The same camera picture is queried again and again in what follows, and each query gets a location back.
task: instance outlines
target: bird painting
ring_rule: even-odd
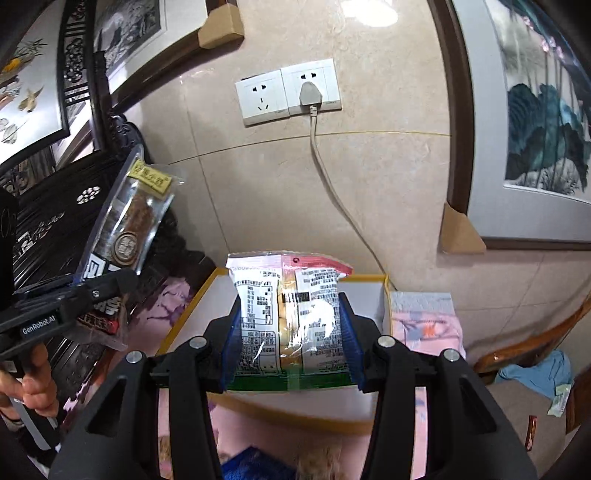
[[[27,97],[18,105],[18,109],[31,113],[37,106],[37,97],[43,91],[43,87],[33,93],[30,89],[27,89]]]

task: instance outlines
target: snack package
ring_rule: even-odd
[[[570,384],[563,384],[556,387],[554,390],[556,392],[556,396],[552,400],[552,406],[548,410],[548,415],[552,415],[554,417],[560,418],[564,411],[566,410],[566,403],[569,400],[570,389],[572,385]]]
[[[139,275],[162,217],[174,199],[180,176],[174,167],[146,165],[144,148],[129,154],[103,205],[80,260],[77,275],[94,278],[131,267]],[[98,342],[117,350],[126,348],[125,297],[97,303],[78,318],[68,337],[80,343]]]
[[[351,385],[337,290],[349,265],[280,251],[229,255],[226,266],[241,300],[243,342],[229,390]]]

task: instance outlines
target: yellow label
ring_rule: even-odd
[[[135,161],[127,176],[145,183],[160,194],[164,194],[168,190],[170,182],[173,180],[170,175],[147,166],[141,158]]]

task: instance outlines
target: barcode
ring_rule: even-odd
[[[299,303],[301,301],[310,301],[310,292],[301,291],[296,293],[282,293],[283,303]]]

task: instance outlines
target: nutrition label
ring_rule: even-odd
[[[237,270],[242,305],[242,355],[238,375],[279,375],[277,285],[280,271]]]
[[[332,268],[295,271],[298,291],[308,292],[310,298],[298,305],[306,373],[347,370],[340,334],[338,275]]]

